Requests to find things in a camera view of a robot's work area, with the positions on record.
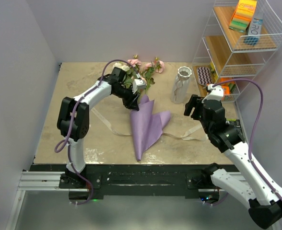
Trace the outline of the purple wrapping paper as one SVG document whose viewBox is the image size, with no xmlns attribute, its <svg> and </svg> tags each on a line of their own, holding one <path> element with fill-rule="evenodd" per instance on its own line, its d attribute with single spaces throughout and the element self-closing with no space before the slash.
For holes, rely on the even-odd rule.
<svg viewBox="0 0 282 230">
<path fill-rule="evenodd" d="M 153 113 L 154 100 L 142 96 L 138 111 L 130 112 L 130 127 L 136 161 L 142 159 L 148 150 L 163 134 L 163 129 L 171 119 L 170 111 Z"/>
</svg>

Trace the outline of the artificial flower bunch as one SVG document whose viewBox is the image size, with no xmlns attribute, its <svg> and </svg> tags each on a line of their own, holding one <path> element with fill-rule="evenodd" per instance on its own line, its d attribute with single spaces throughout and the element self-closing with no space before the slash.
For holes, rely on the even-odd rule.
<svg viewBox="0 0 282 230">
<path fill-rule="evenodd" d="M 137 72 L 141 76 L 141 79 L 146 81 L 146 88 L 139 90 L 140 93 L 146 93 L 151 85 L 155 84 L 153 75 L 155 73 L 162 73 L 165 69 L 164 62 L 157 57 L 154 59 L 154 61 L 142 64 L 142 62 L 138 58 L 138 55 L 134 55 L 133 58 L 128 59 L 127 62 L 129 62 L 137 70 Z M 131 88 L 133 80 L 137 76 L 134 69 L 130 65 L 125 64 L 123 61 L 116 62 L 113 67 L 120 68 L 126 72 L 123 86 L 125 88 Z"/>
</svg>

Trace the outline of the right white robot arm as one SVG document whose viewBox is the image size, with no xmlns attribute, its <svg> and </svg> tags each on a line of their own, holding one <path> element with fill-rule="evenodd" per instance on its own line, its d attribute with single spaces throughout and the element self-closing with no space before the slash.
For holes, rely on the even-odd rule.
<svg viewBox="0 0 282 230">
<path fill-rule="evenodd" d="M 222 103 L 194 94 L 185 105 L 184 115 L 200 121 L 211 144 L 236 166 L 246 180 L 244 184 L 212 163 L 202 171 L 202 185 L 225 190 L 248 209 L 252 220 L 262 229 L 279 221 L 282 218 L 282 188 L 253 156 L 249 156 L 243 135 L 227 123 Z"/>
</svg>

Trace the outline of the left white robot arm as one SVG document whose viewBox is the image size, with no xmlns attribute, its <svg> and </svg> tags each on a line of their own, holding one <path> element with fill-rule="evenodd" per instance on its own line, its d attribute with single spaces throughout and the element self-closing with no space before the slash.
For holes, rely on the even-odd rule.
<svg viewBox="0 0 282 230">
<path fill-rule="evenodd" d="M 126 72 L 121 68 L 113 68 L 112 72 L 102 75 L 95 84 L 81 93 L 70 98 L 65 97 L 60 106 L 57 120 L 57 129 L 64 137 L 54 151 L 61 152 L 68 149 L 68 163 L 61 181 L 72 184 L 76 188 L 89 185 L 85 170 L 83 153 L 83 139 L 90 129 L 90 110 L 104 98 L 115 95 L 122 99 L 123 105 L 130 110 L 139 110 L 139 90 L 146 88 L 146 81 L 138 74 L 135 79 L 125 87 Z"/>
</svg>

